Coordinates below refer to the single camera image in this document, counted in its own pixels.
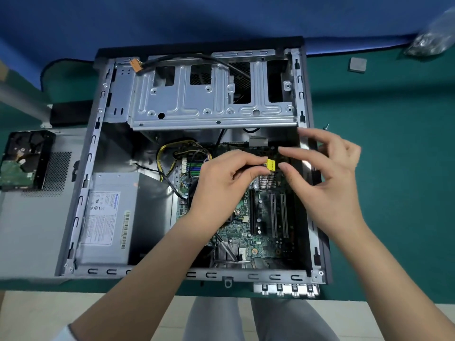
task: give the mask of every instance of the blue backdrop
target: blue backdrop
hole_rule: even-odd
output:
[[[102,47],[303,35],[310,54],[402,44],[455,0],[0,0],[0,59],[39,86]]]

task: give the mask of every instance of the leg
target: leg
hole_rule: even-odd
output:
[[[252,298],[259,341],[338,341],[338,336],[306,300]]]
[[[197,297],[183,341],[245,341],[237,298]]]

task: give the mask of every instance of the yellow connector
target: yellow connector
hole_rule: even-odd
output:
[[[131,61],[130,61],[130,65],[131,67],[133,68],[133,70],[136,72],[136,73],[139,73],[141,70],[142,70],[142,66],[141,66],[141,63],[138,59],[136,58],[133,58]]]
[[[275,171],[275,160],[267,159],[267,168],[270,171]]]

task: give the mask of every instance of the floor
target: floor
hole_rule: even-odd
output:
[[[0,312],[0,341],[49,341],[102,294],[6,292]],[[152,341],[182,339],[194,297],[176,296]],[[382,340],[366,302],[310,301],[342,341]],[[455,305],[438,304],[455,321]],[[239,299],[246,341],[258,340],[249,299]]]

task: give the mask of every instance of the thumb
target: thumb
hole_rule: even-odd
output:
[[[278,167],[284,173],[287,182],[291,186],[292,190],[297,194],[300,200],[307,200],[307,196],[310,194],[313,188],[301,175],[300,173],[288,163],[279,163]]]
[[[269,175],[270,170],[265,166],[253,166],[243,171],[237,178],[235,185],[245,191],[253,180],[261,175]]]

